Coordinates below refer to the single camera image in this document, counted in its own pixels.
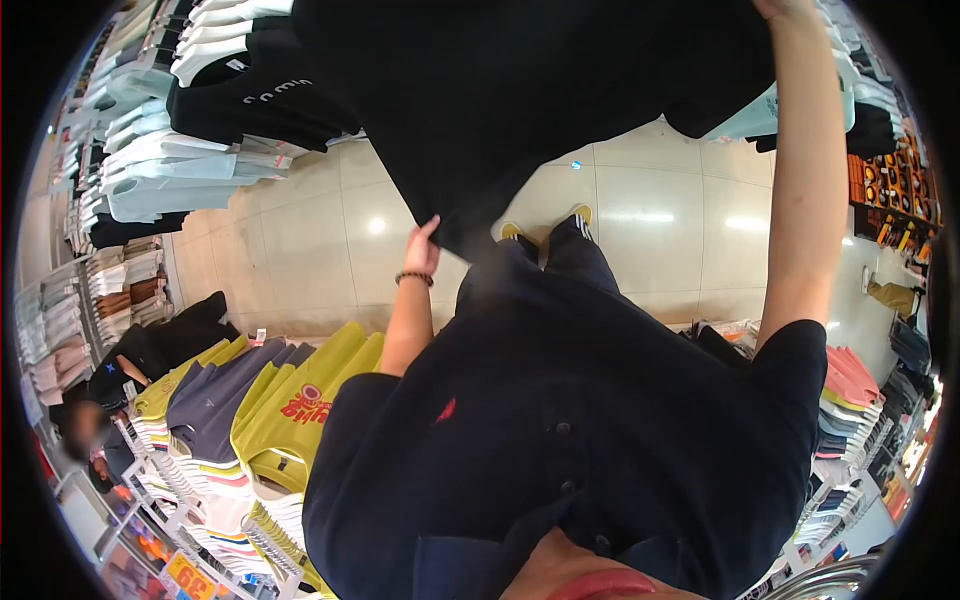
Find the red printed graphic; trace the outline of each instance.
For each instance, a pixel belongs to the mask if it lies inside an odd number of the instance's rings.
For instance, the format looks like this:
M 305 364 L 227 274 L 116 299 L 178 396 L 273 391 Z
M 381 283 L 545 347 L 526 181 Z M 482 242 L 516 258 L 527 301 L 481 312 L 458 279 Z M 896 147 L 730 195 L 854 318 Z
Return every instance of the red printed graphic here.
M 300 392 L 294 395 L 293 399 L 287 402 L 287 405 L 280 409 L 284 417 L 290 417 L 294 422 L 301 425 L 308 422 L 324 422 L 326 416 L 330 414 L 330 402 L 321 402 L 323 397 L 317 386 L 307 383 Z
M 444 411 L 440 413 L 440 416 L 437 417 L 437 420 L 433 421 L 433 424 L 437 424 L 442 420 L 447 420 L 453 416 L 454 409 L 457 408 L 457 398 L 453 397 L 444 407 Z

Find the hanging t-shirt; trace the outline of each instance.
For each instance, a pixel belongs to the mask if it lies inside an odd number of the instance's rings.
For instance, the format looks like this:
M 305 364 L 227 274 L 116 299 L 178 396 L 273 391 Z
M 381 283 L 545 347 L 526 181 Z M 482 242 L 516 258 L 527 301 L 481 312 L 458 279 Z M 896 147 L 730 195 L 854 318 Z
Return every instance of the hanging t-shirt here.
M 472 260 L 544 162 L 666 116 L 700 137 L 774 80 L 750 0 L 295 2 L 316 85 L 343 99 L 418 223 Z
M 322 90 L 288 28 L 257 29 L 246 43 L 246 53 L 212 62 L 189 87 L 174 83 L 167 98 L 174 130 L 225 144 L 260 135 L 322 152 L 328 139 L 359 131 Z

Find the price sign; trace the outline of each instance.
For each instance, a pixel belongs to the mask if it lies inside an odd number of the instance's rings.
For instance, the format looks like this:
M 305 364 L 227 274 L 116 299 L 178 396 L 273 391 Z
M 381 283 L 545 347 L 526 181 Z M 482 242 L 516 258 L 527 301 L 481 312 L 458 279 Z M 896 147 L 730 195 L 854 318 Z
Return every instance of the price sign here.
M 210 600 L 217 585 L 178 550 L 160 571 L 160 582 L 177 600 Z

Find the navy polo shirt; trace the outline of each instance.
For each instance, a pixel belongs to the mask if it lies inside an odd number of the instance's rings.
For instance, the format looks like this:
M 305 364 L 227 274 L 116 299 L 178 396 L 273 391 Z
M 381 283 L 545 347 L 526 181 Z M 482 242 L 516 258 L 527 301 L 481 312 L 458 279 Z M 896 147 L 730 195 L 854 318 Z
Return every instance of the navy polo shirt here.
M 626 299 L 552 274 L 461 310 L 403 378 L 336 396 L 310 473 L 310 560 L 341 598 L 495 599 L 555 525 L 710 598 L 792 535 L 826 332 L 735 372 Z

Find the black t-shirt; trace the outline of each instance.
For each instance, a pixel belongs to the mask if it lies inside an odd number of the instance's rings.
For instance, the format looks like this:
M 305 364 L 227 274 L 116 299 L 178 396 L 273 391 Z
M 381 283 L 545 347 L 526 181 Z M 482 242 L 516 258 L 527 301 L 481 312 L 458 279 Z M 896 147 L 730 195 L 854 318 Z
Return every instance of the black t-shirt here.
M 333 591 L 496 598 L 554 525 L 710 598 L 754 583 L 804 504 L 824 328 L 789 324 L 735 372 L 622 297 L 510 289 L 458 307 L 402 379 L 336 396 L 303 508 Z
M 89 399 L 99 403 L 107 411 L 127 405 L 123 385 L 133 381 L 120 367 L 118 354 L 136 365 L 151 381 L 160 379 L 170 371 L 170 365 L 157 349 L 151 335 L 139 324 L 133 324 L 101 361 L 90 376 L 87 386 Z M 144 390 L 139 383 L 133 381 L 133 384 L 138 393 Z
M 417 222 L 441 215 L 435 240 L 467 260 L 544 162 L 661 114 L 701 137 L 774 81 L 749 0 L 562 6 L 294 3 L 315 83 L 348 102 Z
M 321 152 L 327 140 L 357 133 L 355 118 L 325 93 L 293 32 L 270 28 L 284 19 L 255 19 L 247 52 L 214 61 L 189 87 L 173 82 L 170 127 L 224 144 L 242 142 L 246 133 Z M 229 66 L 238 61 L 244 70 Z

